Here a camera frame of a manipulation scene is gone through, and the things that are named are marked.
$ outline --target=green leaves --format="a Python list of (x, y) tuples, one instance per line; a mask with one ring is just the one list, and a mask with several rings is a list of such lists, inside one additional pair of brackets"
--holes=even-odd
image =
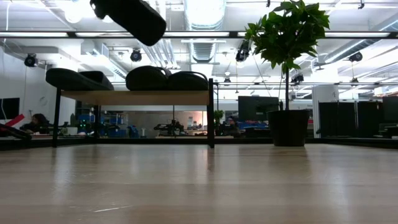
[[(275, 12), (284, 11), (280, 16)], [(329, 29), (329, 16), (319, 10), (319, 3), (305, 5), (302, 0), (285, 1), (257, 24), (248, 24), (245, 39), (252, 40), (255, 54), (271, 62), (271, 67), (282, 65), (282, 71), (300, 69), (294, 60), (302, 54), (317, 56), (313, 48)]]

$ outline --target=black plant pot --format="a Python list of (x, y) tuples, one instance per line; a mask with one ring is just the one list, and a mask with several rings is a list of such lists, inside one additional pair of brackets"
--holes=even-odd
[(304, 146), (310, 116), (307, 110), (271, 111), (267, 115), (275, 146)]

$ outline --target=shelf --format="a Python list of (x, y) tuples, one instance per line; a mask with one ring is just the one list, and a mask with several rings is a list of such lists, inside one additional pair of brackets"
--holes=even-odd
[(93, 105), (208, 105), (209, 91), (63, 91)]

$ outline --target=black cushion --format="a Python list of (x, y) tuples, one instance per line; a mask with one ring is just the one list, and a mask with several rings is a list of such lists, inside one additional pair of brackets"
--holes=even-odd
[(84, 77), (93, 80), (94, 82), (100, 83), (103, 86), (108, 87), (110, 90), (114, 90), (112, 83), (103, 72), (100, 71), (89, 71), (89, 72), (80, 72)]
[(166, 22), (143, 0), (91, 0), (95, 13), (102, 18), (109, 15), (145, 45), (156, 44), (166, 30)]
[(66, 68), (51, 68), (47, 71), (45, 81), (54, 87), (66, 91), (93, 91), (93, 90), (114, 90), (110, 83), (106, 83), (103, 79), (106, 78), (102, 72), (96, 72), (89, 76), (96, 81), (87, 78), (86, 76), (66, 69)]
[(164, 68), (138, 67), (127, 74), (126, 86), (131, 91), (166, 90), (169, 75), (171, 75), (171, 72)]
[(177, 72), (169, 76), (169, 90), (208, 90), (207, 77), (199, 72)]

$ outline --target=black table leg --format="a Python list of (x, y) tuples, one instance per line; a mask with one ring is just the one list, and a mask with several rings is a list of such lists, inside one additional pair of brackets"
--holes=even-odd
[(209, 79), (209, 105), (207, 106), (207, 140), (210, 148), (214, 149), (214, 87), (213, 79)]
[(94, 141), (95, 143), (97, 142), (97, 139), (100, 137), (100, 134), (98, 132), (100, 128), (100, 121), (101, 121), (101, 107), (100, 106), (94, 106)]
[(60, 104), (61, 104), (61, 89), (57, 88), (57, 96), (55, 98), (54, 129), (52, 133), (52, 147), (57, 147), (58, 123), (60, 120)]

